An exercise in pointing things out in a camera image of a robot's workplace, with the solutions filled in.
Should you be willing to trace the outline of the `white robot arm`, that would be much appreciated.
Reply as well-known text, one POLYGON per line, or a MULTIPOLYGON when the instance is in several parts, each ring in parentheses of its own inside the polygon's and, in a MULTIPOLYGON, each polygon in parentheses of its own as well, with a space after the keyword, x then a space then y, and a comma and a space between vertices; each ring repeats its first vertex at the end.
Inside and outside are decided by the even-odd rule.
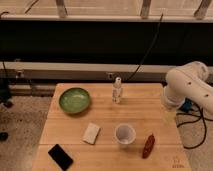
POLYGON ((175 110, 188 98, 213 114, 213 87, 206 83, 208 76, 208 67, 200 61, 170 69, 166 74, 167 85, 163 88, 162 104, 168 110, 175 110))

